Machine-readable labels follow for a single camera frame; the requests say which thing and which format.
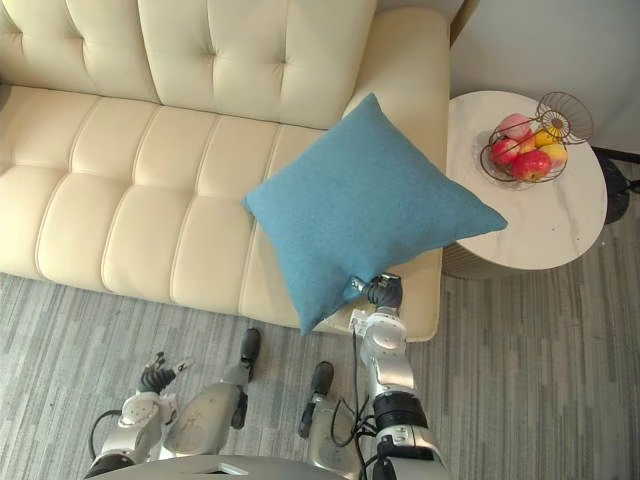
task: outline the apple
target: apple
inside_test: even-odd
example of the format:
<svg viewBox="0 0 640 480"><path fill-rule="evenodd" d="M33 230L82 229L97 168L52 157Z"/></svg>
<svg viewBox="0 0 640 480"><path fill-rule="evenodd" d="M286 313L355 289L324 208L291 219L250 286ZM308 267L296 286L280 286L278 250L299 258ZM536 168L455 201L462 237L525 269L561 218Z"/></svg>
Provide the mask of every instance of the apple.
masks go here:
<svg viewBox="0 0 640 480"><path fill-rule="evenodd" d="M500 122L498 131L506 137L521 141L533 133L530 124L531 119L526 115L512 113Z"/></svg>
<svg viewBox="0 0 640 480"><path fill-rule="evenodd" d="M533 135L529 135L524 140L520 141L520 149L518 153L522 155L523 153L531 152L536 149L536 139Z"/></svg>
<svg viewBox="0 0 640 480"><path fill-rule="evenodd" d="M540 147L539 150L549 155L549 158L551 159L551 168L553 169L564 167L564 164L567 163L569 158L567 149L560 143L545 145L544 147Z"/></svg>
<svg viewBox="0 0 640 480"><path fill-rule="evenodd" d="M515 178L527 182L537 182L550 171L551 158L540 150L519 155L511 168L511 174Z"/></svg>
<svg viewBox="0 0 640 480"><path fill-rule="evenodd" d="M518 157L518 142L511 138L502 138L491 145L489 158L498 166L511 165Z"/></svg>

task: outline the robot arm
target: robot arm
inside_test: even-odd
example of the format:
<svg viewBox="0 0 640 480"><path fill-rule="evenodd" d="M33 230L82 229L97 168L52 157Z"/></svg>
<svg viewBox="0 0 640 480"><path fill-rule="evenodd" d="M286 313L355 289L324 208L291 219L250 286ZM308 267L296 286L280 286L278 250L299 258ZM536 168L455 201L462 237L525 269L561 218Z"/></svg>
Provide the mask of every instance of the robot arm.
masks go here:
<svg viewBox="0 0 640 480"><path fill-rule="evenodd" d="M118 427L107 437L85 478L143 463L160 441L162 424L171 423L177 411L175 394L160 393L187 368L186 362L161 368L164 362L160 352L145 366L136 394L124 402Z"/></svg>
<svg viewBox="0 0 640 480"><path fill-rule="evenodd" d="M385 273L368 285L358 279L353 279L352 285L376 306L375 313L360 328L360 358L368 372L378 429L374 480L447 479L406 357L407 331L398 318L400 277ZM425 468L431 476L425 476Z"/></svg>

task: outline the wire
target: wire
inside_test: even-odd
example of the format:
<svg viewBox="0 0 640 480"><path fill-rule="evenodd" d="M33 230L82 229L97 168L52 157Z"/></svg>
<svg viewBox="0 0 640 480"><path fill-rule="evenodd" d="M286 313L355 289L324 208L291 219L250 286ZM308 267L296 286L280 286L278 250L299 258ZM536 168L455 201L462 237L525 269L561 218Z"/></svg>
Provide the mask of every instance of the wire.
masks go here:
<svg viewBox="0 0 640 480"><path fill-rule="evenodd" d="M360 397L358 394L358 352L355 331L352 332L351 335L351 346L353 349L353 394L355 407L351 408L344 398L340 398L340 400L338 400L338 403L336 403L336 406L333 409L333 415L331 416L331 440L333 440L333 443L339 448L346 447L349 443L355 440L356 452L358 453L358 459L360 460L360 474L358 478L360 480L368 480L367 467L377 460L378 455L374 455L365 462L362 454L362 447L360 446L360 438L375 437L378 433L378 429L370 422L370 420L375 419L374 415L363 416L364 411L369 404L369 395L365 397L364 402L360 405ZM353 415L353 426L351 427L351 432L347 439L340 441L336 438L335 424L338 416L338 410L340 410L340 407L343 405Z"/></svg>
<svg viewBox="0 0 640 480"><path fill-rule="evenodd" d="M367 468L369 468L373 462L378 460L378 458L379 458L378 455L374 455L369 460L364 462L364 465L362 466L362 470L360 470L360 475L358 475L358 480L367 480Z"/></svg>
<svg viewBox="0 0 640 480"><path fill-rule="evenodd" d="M356 452L358 452L358 459L360 460L360 475L359 477L364 480L367 480L367 462L364 461L364 456L362 455L362 448L360 447L360 437L362 434L356 434Z"/></svg>
<svg viewBox="0 0 640 480"><path fill-rule="evenodd" d="M98 426L98 424L103 418L115 417L116 415L118 417L122 415L122 410L107 410L106 412L102 413L98 418L96 418L95 422L93 422L93 426L91 427L91 433L89 433L89 456L91 457L91 461L94 461L96 459L96 450L93 446L93 436L96 433L96 427Z"/></svg>

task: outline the white wall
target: white wall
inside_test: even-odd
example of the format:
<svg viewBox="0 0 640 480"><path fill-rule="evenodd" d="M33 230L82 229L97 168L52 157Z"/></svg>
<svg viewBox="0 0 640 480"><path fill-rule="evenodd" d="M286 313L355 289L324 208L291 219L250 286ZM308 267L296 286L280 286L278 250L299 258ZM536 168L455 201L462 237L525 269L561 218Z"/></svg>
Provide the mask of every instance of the white wall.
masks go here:
<svg viewBox="0 0 640 480"><path fill-rule="evenodd" d="M380 8L420 4L451 18L460 3ZM572 93L593 115L592 145L640 154L640 0L480 0L451 50L451 94L482 89Z"/></svg>

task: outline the cream leather sofa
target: cream leather sofa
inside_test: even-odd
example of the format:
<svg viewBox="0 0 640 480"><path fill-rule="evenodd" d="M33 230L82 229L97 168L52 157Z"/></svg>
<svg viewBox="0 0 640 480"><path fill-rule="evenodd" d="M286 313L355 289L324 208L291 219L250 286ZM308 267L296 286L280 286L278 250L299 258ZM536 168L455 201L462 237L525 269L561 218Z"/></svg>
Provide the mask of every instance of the cream leather sofa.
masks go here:
<svg viewBox="0 0 640 480"><path fill-rule="evenodd" d="M0 0L0 270L296 327L244 195L371 91L444 169L448 25L375 9ZM440 264L393 269L412 340L437 328Z"/></svg>

